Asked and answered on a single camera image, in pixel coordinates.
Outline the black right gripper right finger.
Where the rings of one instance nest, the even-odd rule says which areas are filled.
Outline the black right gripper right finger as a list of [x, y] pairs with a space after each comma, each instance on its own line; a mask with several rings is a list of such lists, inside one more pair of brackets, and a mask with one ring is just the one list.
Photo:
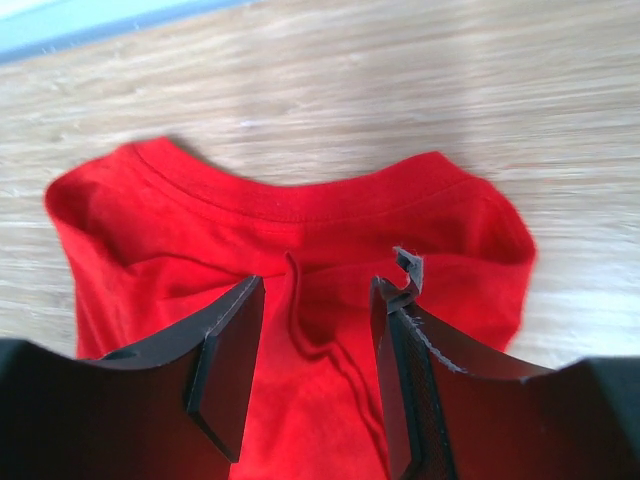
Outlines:
[[639, 361], [586, 357], [559, 369], [488, 347], [417, 304], [407, 284], [371, 288], [389, 470], [394, 479], [635, 479]]

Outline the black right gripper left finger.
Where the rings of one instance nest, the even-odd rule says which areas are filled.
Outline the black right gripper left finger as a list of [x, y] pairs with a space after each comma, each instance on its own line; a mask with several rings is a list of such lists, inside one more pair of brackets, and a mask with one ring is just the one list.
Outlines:
[[240, 456], [264, 285], [249, 277], [98, 360], [1, 342], [5, 479], [225, 479]]

